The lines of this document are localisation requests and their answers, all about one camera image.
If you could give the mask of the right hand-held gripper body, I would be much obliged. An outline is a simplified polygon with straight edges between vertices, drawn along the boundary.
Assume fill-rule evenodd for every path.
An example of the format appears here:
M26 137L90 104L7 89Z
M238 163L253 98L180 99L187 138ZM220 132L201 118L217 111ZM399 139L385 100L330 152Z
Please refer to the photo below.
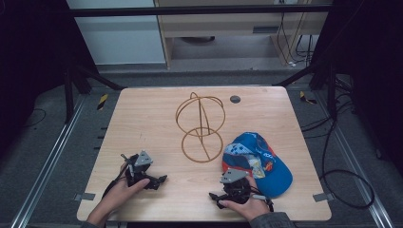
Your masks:
M230 200L239 204L247 202L252 192L248 176L247 171L229 168L220 180L225 194L220 196L219 200Z

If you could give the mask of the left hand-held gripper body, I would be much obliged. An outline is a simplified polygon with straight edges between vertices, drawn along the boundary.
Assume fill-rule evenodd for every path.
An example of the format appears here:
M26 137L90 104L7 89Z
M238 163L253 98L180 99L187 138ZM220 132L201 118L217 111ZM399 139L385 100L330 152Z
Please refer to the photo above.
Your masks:
M122 157L125 159L124 171L128 187L144 179L149 179L149 182L159 183L157 178L146 174L147 169L153 161L144 150L140 154L135 154L130 158L127 158L124 154L122 154Z

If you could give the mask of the blue baseball cap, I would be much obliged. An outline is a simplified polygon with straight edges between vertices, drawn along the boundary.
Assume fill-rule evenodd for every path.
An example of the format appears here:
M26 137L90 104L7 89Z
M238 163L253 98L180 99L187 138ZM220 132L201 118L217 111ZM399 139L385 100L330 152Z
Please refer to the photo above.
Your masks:
M285 193L293 182L287 165L276 155L268 142L256 132L244 132L229 143L222 155L222 170L247 171L257 188L268 198Z

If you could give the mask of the person's right hand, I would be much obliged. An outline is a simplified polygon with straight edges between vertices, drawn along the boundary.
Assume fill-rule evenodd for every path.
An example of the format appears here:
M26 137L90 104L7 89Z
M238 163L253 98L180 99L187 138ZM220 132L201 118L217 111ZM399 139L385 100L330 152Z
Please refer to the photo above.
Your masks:
M250 193L250 197L244 204L238 204L231 200L220 200L220 204L224 205L227 209L231 209L241 216L243 216L247 221L256 218L257 216L266 214L270 212L270 209L266 202L262 199L255 199L255 192Z

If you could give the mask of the person's left hand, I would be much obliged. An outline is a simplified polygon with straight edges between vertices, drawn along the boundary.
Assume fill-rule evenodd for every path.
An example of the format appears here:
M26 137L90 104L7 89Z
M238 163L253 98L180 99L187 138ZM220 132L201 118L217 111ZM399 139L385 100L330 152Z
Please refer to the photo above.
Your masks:
M150 179L143 179L132 186L128 186L123 180L118 181L94 208L91 212L91 217L97 219L106 218L114 210L130 200L135 194L142 191L149 182Z

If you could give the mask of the black metal stand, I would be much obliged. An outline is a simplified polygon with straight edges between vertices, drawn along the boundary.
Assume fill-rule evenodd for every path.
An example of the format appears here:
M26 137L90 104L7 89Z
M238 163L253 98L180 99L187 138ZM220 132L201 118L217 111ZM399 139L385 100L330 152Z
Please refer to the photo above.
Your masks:
M74 115L73 88L76 87L80 94L89 94L91 85L86 79L87 77L96 80L97 82L114 90L123 90L122 85L118 85L109 81L100 75L99 72L92 71L84 66L70 66L64 73L65 81L65 98L66 98L66 120L67 124Z
M336 114L336 67L331 61L318 61L295 73L274 86L288 86L305 75L313 73L309 87L313 90L321 89L327 85L327 110L333 120L337 119Z

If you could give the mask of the white cabinet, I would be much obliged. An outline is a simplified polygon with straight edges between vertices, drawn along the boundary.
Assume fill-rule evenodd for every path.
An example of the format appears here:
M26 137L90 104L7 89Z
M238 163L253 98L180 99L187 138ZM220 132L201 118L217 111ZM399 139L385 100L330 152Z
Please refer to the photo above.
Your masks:
M72 10L153 8L153 0L67 0ZM164 64L156 16L76 17L97 66Z

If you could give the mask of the dark curtain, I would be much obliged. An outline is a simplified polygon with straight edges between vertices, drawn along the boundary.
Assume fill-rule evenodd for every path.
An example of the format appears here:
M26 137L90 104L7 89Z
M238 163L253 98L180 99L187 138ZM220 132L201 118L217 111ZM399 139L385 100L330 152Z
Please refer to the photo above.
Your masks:
M22 131L36 98L64 83L63 52L91 71L95 63L76 21L56 12L67 0L0 0L0 161Z
M403 176L403 0L333 0L313 62L330 60Z

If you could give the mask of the light wooden desk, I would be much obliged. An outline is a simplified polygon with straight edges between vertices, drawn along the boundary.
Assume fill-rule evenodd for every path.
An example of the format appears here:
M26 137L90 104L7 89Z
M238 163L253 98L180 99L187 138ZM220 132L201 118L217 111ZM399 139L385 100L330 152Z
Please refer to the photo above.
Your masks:
M153 0L157 7L317 5L333 0ZM294 62L297 40L303 35L319 35L326 12L284 12L252 14L160 15L160 34L166 63L171 64L173 44L181 37L225 35L268 35L275 43L280 62Z

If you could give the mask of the grey table bracket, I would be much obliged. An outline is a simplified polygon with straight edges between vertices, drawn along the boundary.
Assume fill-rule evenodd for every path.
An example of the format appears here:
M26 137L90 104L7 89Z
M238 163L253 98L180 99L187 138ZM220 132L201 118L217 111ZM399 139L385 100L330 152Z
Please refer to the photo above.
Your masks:
M75 194L74 200L81 201L81 200L94 200L96 194L93 193L82 193L82 194Z
M314 194L313 198L315 200L315 202L320 202L320 201L331 201L334 200L335 197L332 193L326 194L326 193L320 193L320 194Z

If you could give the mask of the aluminium floor rail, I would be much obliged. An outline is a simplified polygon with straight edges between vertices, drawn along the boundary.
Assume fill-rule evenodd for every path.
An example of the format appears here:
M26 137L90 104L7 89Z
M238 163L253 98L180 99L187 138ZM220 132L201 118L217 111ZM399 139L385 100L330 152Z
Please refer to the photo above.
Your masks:
M337 121L334 121L330 114L328 113L325 96L321 92L315 92L315 96L317 97L317 103L321 107L326 120L330 120L329 129L326 134L326 141L322 151L321 157L321 179L325 183L326 188L334 195L335 199L345 204L350 208L354 208L356 210L367 210L370 212L374 223L377 228L395 228L392 219L390 218L386 208L381 202L378 194L373 188L367 174L364 169L361 167L358 162L353 149L347 142L345 135L342 133L341 128L337 125ZM325 158L327 153L327 148L329 144L329 140L331 137L335 138L336 144L341 153L341 157L347 165L346 169L332 169L327 170L325 168ZM341 200L337 194L333 192L333 189L328 186L327 178L331 174L336 173L344 173L345 175L351 176L355 185L358 189L360 197L363 199L363 205L354 205L350 202L346 202L345 200Z
M10 228L26 228L29 220L42 197L48 181L55 169L63 151L66 147L68 139L82 113L84 103L86 101L86 95L79 95L77 98L77 104L73 107L73 114L71 119L64 124L55 144L53 145L49 155L37 176L34 184L30 188L30 191L24 200L24 203L18 210L17 214L13 218Z

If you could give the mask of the black horizontal frame bar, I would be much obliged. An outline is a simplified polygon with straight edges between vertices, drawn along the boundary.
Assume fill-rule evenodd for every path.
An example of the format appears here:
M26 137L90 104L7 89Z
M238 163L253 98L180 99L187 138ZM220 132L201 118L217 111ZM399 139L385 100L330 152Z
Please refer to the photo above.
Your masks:
M121 9L69 9L64 14L73 17L192 15L192 14L243 14L278 12L324 12L333 9L332 4L319 5L246 5L246 6L194 6Z

